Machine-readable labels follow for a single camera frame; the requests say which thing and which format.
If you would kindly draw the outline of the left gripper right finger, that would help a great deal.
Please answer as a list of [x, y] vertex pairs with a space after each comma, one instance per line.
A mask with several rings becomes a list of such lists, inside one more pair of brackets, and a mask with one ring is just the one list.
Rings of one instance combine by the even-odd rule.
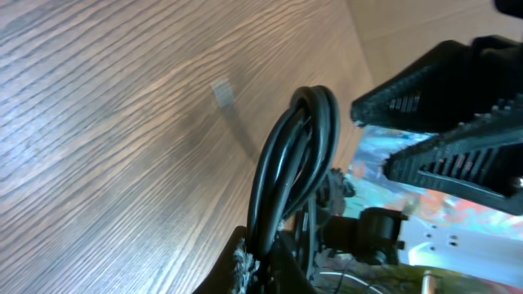
[[291, 251], [287, 232], [278, 232], [267, 257], [264, 269], [265, 294], [316, 294]]

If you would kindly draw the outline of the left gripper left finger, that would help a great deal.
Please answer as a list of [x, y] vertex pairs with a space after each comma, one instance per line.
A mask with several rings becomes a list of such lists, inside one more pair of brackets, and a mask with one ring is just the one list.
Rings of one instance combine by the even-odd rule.
[[247, 294], [256, 259], [248, 253], [246, 228], [237, 226], [208, 276], [193, 291], [194, 294]]

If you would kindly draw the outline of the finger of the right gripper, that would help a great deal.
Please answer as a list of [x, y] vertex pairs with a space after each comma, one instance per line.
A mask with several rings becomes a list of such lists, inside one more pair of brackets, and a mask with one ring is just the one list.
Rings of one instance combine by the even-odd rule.
[[522, 214], [522, 125], [460, 127], [392, 154], [388, 180], [450, 194], [514, 216]]
[[476, 38], [439, 43], [393, 78], [353, 101], [351, 120], [402, 131], [440, 133], [516, 105], [522, 92], [522, 45]]

